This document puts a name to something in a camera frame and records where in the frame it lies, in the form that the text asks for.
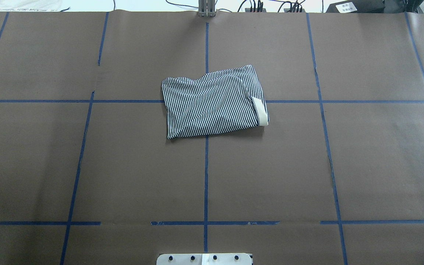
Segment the striped polo shirt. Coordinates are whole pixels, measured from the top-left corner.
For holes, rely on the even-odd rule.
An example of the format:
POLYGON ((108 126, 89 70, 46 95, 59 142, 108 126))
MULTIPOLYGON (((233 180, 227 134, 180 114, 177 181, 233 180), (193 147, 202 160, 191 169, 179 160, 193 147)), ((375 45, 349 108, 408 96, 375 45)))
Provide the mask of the striped polo shirt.
POLYGON ((269 124, 264 91, 252 65, 162 82, 167 139, 226 134, 269 124))

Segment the white mounting column base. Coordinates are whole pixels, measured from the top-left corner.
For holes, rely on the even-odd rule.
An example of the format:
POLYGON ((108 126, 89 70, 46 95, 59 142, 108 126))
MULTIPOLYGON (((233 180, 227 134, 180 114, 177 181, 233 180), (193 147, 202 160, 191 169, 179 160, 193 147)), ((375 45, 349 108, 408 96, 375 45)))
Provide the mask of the white mounting column base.
POLYGON ((157 265, 253 265, 249 253, 177 253, 161 254, 157 265))

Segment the far black terminal block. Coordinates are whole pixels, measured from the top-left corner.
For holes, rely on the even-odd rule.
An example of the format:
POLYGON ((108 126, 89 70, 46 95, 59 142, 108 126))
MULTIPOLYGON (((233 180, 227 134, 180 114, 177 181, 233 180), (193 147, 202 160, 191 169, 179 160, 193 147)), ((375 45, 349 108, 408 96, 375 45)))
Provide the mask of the far black terminal block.
POLYGON ((246 13, 264 13, 266 11, 264 2, 261 0, 249 0, 249 3, 250 6, 244 9, 246 13))

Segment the black box with label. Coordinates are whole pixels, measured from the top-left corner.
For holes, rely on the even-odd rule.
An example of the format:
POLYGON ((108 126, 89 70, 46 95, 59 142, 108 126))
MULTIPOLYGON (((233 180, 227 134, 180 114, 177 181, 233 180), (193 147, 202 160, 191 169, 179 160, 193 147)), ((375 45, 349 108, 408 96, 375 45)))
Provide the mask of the black box with label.
POLYGON ((341 0, 330 4, 325 13, 396 14, 404 12, 406 5, 406 0, 341 0))

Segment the clear plastic bag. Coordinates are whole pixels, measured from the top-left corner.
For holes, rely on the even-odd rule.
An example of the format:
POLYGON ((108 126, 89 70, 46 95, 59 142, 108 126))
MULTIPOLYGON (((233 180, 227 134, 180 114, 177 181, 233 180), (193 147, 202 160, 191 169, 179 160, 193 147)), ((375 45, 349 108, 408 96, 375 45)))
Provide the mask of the clear plastic bag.
POLYGON ((0 0, 0 11, 52 12, 61 10, 62 0, 0 0))

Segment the aluminium frame post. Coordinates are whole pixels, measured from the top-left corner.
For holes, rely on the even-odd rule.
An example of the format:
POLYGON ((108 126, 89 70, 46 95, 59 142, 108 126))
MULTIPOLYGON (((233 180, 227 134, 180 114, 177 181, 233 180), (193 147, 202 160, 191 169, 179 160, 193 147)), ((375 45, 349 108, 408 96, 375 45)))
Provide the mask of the aluminium frame post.
POLYGON ((198 17, 215 17, 216 12, 216 0, 198 1, 198 17))

